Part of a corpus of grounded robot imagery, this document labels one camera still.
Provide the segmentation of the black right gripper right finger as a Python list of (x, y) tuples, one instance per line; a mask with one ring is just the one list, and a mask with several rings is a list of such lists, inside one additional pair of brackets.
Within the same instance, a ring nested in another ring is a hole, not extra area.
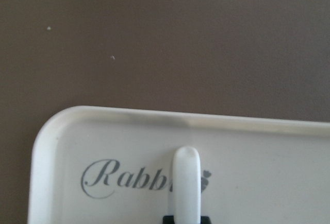
[(199, 212), (199, 224), (211, 224), (211, 219), (209, 216), (202, 215), (201, 212)]

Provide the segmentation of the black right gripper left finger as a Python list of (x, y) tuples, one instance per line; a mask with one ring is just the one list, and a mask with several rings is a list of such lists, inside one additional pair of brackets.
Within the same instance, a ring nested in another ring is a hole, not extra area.
[(162, 224), (175, 224), (174, 213), (174, 210), (172, 210), (171, 212), (165, 214), (162, 217)]

